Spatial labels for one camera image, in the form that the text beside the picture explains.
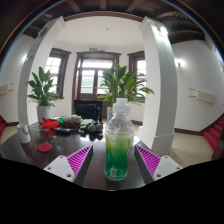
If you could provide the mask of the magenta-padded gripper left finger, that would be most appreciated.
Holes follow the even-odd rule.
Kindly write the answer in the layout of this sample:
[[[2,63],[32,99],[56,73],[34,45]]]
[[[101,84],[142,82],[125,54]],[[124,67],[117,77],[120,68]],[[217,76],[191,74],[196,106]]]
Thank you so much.
[[[93,156],[93,146],[86,146],[69,156],[59,155],[44,170],[67,181],[82,185]]]

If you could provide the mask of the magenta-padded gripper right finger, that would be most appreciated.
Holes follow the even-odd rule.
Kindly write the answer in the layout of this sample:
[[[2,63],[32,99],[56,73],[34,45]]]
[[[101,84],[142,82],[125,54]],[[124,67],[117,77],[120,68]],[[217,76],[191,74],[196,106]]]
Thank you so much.
[[[182,167],[168,155],[159,156],[151,150],[139,145],[135,146],[134,155],[145,184],[160,180],[182,169]]]

